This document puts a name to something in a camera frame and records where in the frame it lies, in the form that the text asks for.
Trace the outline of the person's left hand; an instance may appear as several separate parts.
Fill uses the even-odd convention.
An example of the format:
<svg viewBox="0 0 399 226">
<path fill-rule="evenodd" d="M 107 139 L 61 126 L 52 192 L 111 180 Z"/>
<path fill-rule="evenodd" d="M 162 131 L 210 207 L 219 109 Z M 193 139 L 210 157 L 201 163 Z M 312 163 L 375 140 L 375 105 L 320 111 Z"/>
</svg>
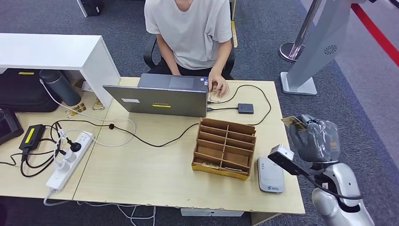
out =
<svg viewBox="0 0 399 226">
<path fill-rule="evenodd" d="M 210 72 L 208 75 L 208 89 L 209 91 L 217 91 L 220 97 L 223 97 L 227 93 L 229 85 L 220 73 Z"/>
</svg>

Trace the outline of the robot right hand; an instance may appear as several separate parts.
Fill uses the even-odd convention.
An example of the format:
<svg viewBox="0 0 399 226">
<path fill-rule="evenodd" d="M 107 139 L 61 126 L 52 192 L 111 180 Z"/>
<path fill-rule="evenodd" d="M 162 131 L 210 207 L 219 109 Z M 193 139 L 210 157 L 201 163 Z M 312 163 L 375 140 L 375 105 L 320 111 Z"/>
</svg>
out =
<svg viewBox="0 0 399 226">
<path fill-rule="evenodd" d="M 339 161 L 341 149 L 335 123 L 309 114 L 289 118 L 289 135 L 302 160 L 315 163 Z"/>
</svg>

